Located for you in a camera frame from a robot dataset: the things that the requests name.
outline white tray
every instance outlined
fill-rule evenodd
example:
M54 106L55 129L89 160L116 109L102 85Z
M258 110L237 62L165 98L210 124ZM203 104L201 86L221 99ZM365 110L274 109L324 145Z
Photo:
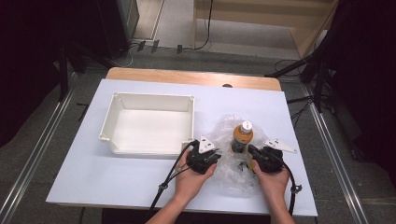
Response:
M193 138L194 97L114 93L99 139L116 154L173 159Z

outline black cable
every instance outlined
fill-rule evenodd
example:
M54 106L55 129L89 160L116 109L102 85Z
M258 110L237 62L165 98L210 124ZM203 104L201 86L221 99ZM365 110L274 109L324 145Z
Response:
M297 60L293 60L293 59L284 59L284 60L280 60L280 61L276 62L276 63L274 64L274 68L275 68L275 70L276 70L277 72L278 72L279 70L276 68L276 66L277 66L279 63L283 63L283 62L297 62ZM283 75L283 76L285 76L285 77L297 77L297 76L299 76L299 75L301 74L300 67L298 67L297 70L298 70L298 73L297 73L297 74L290 74L290 75L285 74L285 75Z
M82 218L84 217L85 207L82 207L81 212L79 213L78 224L82 223Z
M330 98L330 95L326 95L326 94L321 94L321 96ZM286 101L286 103L289 105L289 104L297 103L297 102L304 101L304 100L310 100L310 99L313 99L313 98L314 98L314 95L309 95L309 96L305 96L305 97L302 97L302 98L288 100L288 101Z
M189 148L190 146L196 144L197 141L198 141L198 140L194 140L194 141L188 143L188 144L183 148L183 150L181 150L180 155L178 155L178 157L177 157L177 159L176 159L174 165L172 166L172 169L170 170L168 176L165 178L165 180L163 181L163 183L161 183L161 185L158 187L158 193L157 193L157 195L155 196L155 198L154 198L154 200L153 200L153 202L152 202L152 204L151 204L150 209L148 210L147 220L149 220L149 219L151 218L152 211L154 210L154 206L155 206L155 204L158 202L158 200L160 199L161 194L163 193L163 191L164 191L165 189L168 188L169 182L170 182L173 178L175 178L177 175L179 175L179 174L181 174L182 172L184 172L184 171L186 171L186 170L189 169L189 168L184 169L184 170L182 170L181 172L179 172L178 174L175 174L175 175L172 176L172 173L174 172L175 167L177 166L178 162L180 161L180 158L181 158L181 157L183 156L183 154L186 152L187 148Z
M210 1L209 19L207 20L207 38L206 38L205 43L201 47L199 47L198 49L202 49L207 44L207 41L209 41L209 37L210 37L210 21L211 21L211 18L212 18L212 8L213 8L213 0Z
M204 26L205 26L206 31L209 32L209 30L207 29L207 25L206 25L206 18L204 18ZM210 41L209 41L209 44L210 44L209 49L211 49L212 43Z
M299 112L297 112L297 115L296 115L297 119L296 119L296 121L294 122L294 125L293 125L293 129L294 129L294 130L295 130L296 127L297 127L297 122L298 122L300 116L303 114L303 112L306 110L306 108L307 108L309 105L312 104L312 102L313 102L313 100L309 100L309 101L304 105L303 109L301 109Z
M295 197L296 194L298 192L300 192L303 187L301 185L297 186L296 182L294 180L294 176L293 173L291 172L291 169L289 168L289 166L283 161L281 160L279 157L277 157L276 155L272 154L271 152L267 152L270 156L274 157L277 161L281 162L282 165L286 168L286 170L288 170L289 172L289 176L290 176L290 180L291 180L291 197L290 197L290 206L289 206L289 214L292 216L293 215L293 210L294 210L294 204L295 204Z
M285 74L287 74L288 72L293 71L294 69L297 69L305 64L312 64L311 61L313 61L314 57L312 56L312 54L306 56L305 58L302 58L300 61L297 61L285 68L283 68L282 70L279 70L277 72L274 72L273 74L267 74L264 75L265 77L275 77L275 78L279 78Z

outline clear plastic bag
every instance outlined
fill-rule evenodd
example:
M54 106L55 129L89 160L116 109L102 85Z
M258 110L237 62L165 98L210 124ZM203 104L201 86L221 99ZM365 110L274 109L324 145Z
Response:
M224 116L213 131L205 135L221 151L221 158L213 176L219 185L219 192L237 197L249 197L255 190L260 190L257 177L248 169L248 153L235 153L231 150L233 130L245 120L253 125L253 139L250 144L262 147L263 142L268 140L264 131L254 120L242 119L236 115Z

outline metal rail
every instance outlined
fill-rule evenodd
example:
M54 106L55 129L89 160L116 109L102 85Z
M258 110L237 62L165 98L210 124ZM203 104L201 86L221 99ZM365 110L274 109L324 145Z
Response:
M2 224L8 224L12 216L14 215L18 204L20 203L24 192L27 190L30 181L32 180L33 175L35 174L35 170L38 167L41 159L46 152L47 146L50 143L50 139L58 127L58 124L64 115L64 111L66 110L70 99L72 98L75 87L77 86L79 81L77 73L73 73L71 76L71 85L70 91L64 97L64 100L59 102L55 107L54 112L52 113L49 122L47 123L43 133L35 144L35 148L30 154L29 159L25 163L18 179L15 181L14 185L9 192L6 201L3 204L3 207L0 210L0 222Z
M305 96L313 95L313 92L311 91L311 88L308 86L308 84L303 85L303 91ZM314 105L311 105L310 109L314 117L315 123L318 125L318 130L326 147L327 153L329 154L330 161L332 162L332 168L334 169L341 189L344 192L346 202L349 206L355 223L369 223L361 205L361 200L356 193L356 190L354 189L351 180L349 179L347 170L341 161L341 158L337 152L337 148L334 144L334 141L332 140L332 137L322 114L317 111Z

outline hand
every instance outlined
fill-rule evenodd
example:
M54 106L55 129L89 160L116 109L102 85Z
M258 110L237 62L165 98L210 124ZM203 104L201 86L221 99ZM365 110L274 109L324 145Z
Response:
M177 165L177 168L187 169L186 160L190 150L186 150ZM214 174L216 164L213 164L206 171L206 174L200 175L192 169L188 169L176 176L176 191L174 199L187 205L199 192L205 181Z
M272 223L294 224L285 203L285 190L289 181L289 173L285 168L277 174L267 174L260 169L259 164L253 160L253 171L260 181L268 208L271 213Z
M289 181L289 173L285 168L282 168L280 173L267 174L260 169L259 164L253 160L253 171L256 173L260 181L260 187L266 197L281 197L284 198L286 186Z
M187 155L190 153L186 150L180 158L176 168L187 169ZM216 164L213 164L206 171L206 174L200 175L192 169L188 169L176 176L176 191L174 197L154 215L148 224L171 224L175 223L177 216L183 211L187 204L198 194L205 181L214 174Z

